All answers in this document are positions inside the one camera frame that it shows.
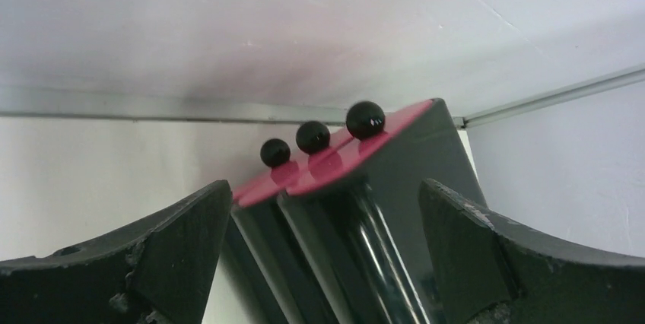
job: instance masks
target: white ceiling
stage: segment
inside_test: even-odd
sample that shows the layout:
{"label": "white ceiling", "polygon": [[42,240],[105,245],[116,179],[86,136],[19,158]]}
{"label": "white ceiling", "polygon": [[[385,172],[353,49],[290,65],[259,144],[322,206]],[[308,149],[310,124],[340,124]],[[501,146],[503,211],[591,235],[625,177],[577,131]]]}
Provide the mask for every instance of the white ceiling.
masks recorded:
{"label": "white ceiling", "polygon": [[0,85],[466,116],[645,62],[645,0],[0,0]]}

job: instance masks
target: black sphere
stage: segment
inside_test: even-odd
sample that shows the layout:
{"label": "black sphere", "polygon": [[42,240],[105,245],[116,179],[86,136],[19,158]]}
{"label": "black sphere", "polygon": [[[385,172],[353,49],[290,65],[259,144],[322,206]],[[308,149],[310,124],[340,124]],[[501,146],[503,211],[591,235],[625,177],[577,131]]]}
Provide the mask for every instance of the black sphere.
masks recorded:
{"label": "black sphere", "polygon": [[383,131],[385,113],[374,102],[362,101],[347,111],[345,124],[351,136],[358,140],[365,140]]}
{"label": "black sphere", "polygon": [[329,129],[317,121],[308,121],[298,128],[296,144],[307,154],[318,153],[329,146]]}
{"label": "black sphere", "polygon": [[260,149],[260,159],[271,168],[276,168],[289,161],[291,149],[289,145],[281,139],[269,139],[264,142]]}

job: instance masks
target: white wall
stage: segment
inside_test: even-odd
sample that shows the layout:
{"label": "white wall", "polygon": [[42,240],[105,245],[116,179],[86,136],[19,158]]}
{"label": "white wall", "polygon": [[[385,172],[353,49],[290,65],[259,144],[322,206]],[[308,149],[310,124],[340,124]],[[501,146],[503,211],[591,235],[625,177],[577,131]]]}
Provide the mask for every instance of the white wall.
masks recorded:
{"label": "white wall", "polygon": [[453,115],[645,62],[645,0],[0,0],[0,85]]}
{"label": "white wall", "polygon": [[645,82],[474,127],[488,204],[556,237],[645,256]]}
{"label": "white wall", "polygon": [[[215,179],[264,166],[269,137],[295,125],[0,118],[0,260],[48,256],[160,210]],[[226,257],[204,323],[259,322]]]}

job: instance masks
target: black ball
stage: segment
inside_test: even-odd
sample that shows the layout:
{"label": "black ball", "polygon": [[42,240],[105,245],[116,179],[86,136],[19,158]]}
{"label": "black ball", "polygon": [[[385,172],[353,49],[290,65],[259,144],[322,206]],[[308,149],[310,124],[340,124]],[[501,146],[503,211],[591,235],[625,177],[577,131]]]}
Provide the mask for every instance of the black ball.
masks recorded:
{"label": "black ball", "polygon": [[329,146],[329,129],[317,121],[308,121],[298,128],[296,144],[307,154],[318,153]]}
{"label": "black ball", "polygon": [[276,168],[285,164],[289,161],[289,157],[291,157],[291,149],[281,139],[269,139],[260,148],[260,159],[267,167]]}
{"label": "black ball", "polygon": [[345,124],[351,136],[358,140],[365,140],[383,131],[385,113],[374,102],[362,101],[347,111]]}

